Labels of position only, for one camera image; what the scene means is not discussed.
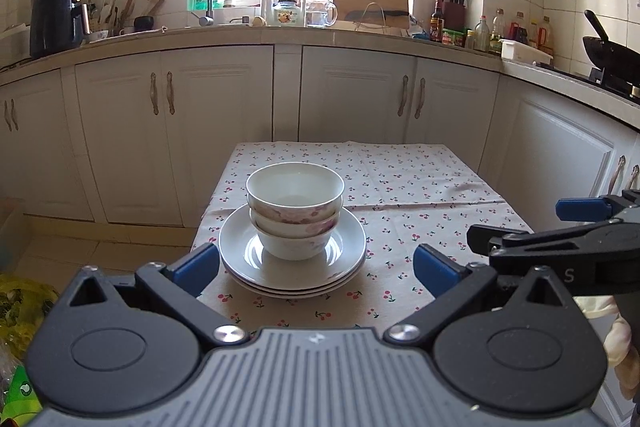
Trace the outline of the right gloved hand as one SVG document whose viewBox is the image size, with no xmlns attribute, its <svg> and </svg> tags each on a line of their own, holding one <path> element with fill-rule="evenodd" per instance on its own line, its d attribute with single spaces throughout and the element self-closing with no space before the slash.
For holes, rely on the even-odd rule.
<svg viewBox="0 0 640 427">
<path fill-rule="evenodd" d="M 639 351 L 632 344 L 631 326 L 620 312 L 615 297 L 575 297 L 574 300 L 588 320 L 616 315 L 603 340 L 603 348 L 608 356 L 608 365 L 614 369 L 620 393 L 627 400 L 634 399 L 639 390 Z"/>
</svg>

